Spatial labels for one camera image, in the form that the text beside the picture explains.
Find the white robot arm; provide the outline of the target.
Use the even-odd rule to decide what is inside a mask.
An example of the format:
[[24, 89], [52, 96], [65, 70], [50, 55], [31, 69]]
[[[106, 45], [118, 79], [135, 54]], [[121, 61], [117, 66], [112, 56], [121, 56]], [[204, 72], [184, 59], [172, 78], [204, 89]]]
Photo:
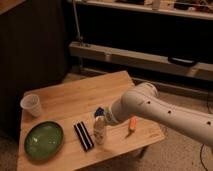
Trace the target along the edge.
[[213, 115], [160, 100], [151, 83], [141, 83], [123, 93], [106, 109], [105, 122], [114, 126], [133, 115], [163, 124], [213, 149]]

